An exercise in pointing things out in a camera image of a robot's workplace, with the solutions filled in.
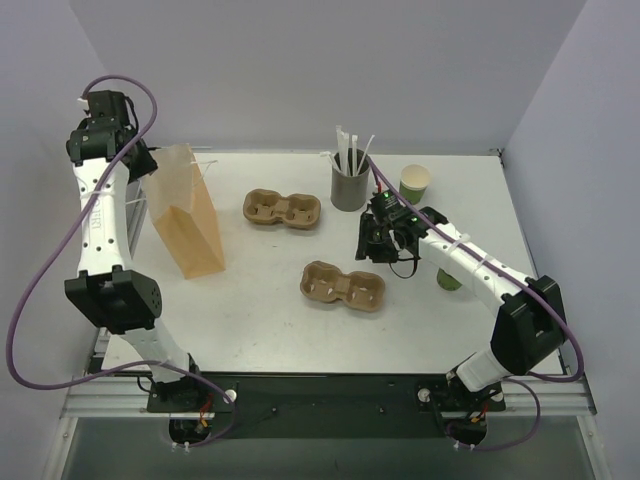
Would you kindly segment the brown pulp cup carrier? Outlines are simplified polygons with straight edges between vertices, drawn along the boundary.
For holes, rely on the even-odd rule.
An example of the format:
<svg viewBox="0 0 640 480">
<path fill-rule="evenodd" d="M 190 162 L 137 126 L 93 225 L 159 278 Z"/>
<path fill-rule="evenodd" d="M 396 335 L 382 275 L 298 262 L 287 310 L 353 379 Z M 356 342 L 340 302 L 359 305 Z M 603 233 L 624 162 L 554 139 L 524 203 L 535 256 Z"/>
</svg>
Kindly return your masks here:
<svg viewBox="0 0 640 480">
<path fill-rule="evenodd" d="M 343 302 L 353 310 L 373 313 L 384 303 L 386 284 L 373 273 L 343 273 L 337 266 L 313 261 L 305 266 L 300 282 L 301 293 L 322 303 Z"/>
</svg>

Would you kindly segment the green paper coffee cup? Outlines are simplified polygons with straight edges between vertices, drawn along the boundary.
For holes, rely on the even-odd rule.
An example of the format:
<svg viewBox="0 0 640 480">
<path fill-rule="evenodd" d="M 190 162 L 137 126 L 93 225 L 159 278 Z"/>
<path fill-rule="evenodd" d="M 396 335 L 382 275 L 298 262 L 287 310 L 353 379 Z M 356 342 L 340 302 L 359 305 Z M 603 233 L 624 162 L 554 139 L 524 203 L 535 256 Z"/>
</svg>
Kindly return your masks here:
<svg viewBox="0 0 640 480">
<path fill-rule="evenodd" d="M 457 291 L 462 287 L 462 284 L 457 279 L 441 268 L 438 269 L 436 281 L 441 289 L 448 292 Z"/>
</svg>

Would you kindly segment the brown paper bag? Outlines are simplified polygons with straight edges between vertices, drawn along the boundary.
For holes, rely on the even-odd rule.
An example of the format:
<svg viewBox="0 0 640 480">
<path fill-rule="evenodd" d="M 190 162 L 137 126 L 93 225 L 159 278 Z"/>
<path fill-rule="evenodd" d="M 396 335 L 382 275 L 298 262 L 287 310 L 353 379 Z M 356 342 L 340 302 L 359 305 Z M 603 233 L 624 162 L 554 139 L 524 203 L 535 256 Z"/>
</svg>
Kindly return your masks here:
<svg viewBox="0 0 640 480">
<path fill-rule="evenodd" d="M 217 212 L 188 144 L 152 152 L 157 169 L 142 179 L 151 222 L 186 279 L 226 269 Z"/>
</svg>

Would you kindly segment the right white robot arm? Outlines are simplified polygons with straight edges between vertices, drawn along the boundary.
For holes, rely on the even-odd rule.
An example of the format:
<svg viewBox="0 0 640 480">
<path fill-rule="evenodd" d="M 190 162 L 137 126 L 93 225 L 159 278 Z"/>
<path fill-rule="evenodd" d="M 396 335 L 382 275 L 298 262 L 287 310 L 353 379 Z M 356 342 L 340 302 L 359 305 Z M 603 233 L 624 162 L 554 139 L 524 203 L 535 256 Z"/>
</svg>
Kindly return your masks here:
<svg viewBox="0 0 640 480">
<path fill-rule="evenodd" d="M 393 193 L 376 193 L 360 216 L 355 258 L 394 264 L 400 253 L 417 264 L 426 260 L 470 290 L 496 316 L 489 346 L 453 370 L 469 392 L 479 392 L 505 377 L 525 375 L 566 341 L 560 323 L 524 287 L 564 316 L 559 286 L 547 276 L 531 278 L 476 249 L 437 210 L 418 212 L 402 205 Z"/>
</svg>

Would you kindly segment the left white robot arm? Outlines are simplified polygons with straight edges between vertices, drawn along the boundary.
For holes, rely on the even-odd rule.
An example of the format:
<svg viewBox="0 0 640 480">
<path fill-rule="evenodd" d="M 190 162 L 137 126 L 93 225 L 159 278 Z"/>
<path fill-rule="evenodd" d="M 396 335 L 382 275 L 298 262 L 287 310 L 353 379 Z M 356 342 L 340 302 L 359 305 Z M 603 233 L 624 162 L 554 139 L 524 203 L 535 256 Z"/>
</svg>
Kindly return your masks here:
<svg viewBox="0 0 640 480">
<path fill-rule="evenodd" d="M 92 324 L 125 339 L 151 361 L 158 398 L 183 411 L 196 410 L 204 402 L 205 387 L 192 377 L 192 357 L 160 319 L 159 285 L 135 271 L 127 235 L 127 188 L 157 164 L 146 144 L 134 138 L 132 102 L 125 94 L 94 91 L 86 100 L 88 116 L 67 142 L 86 215 L 78 273 L 66 281 L 65 295 Z"/>
</svg>

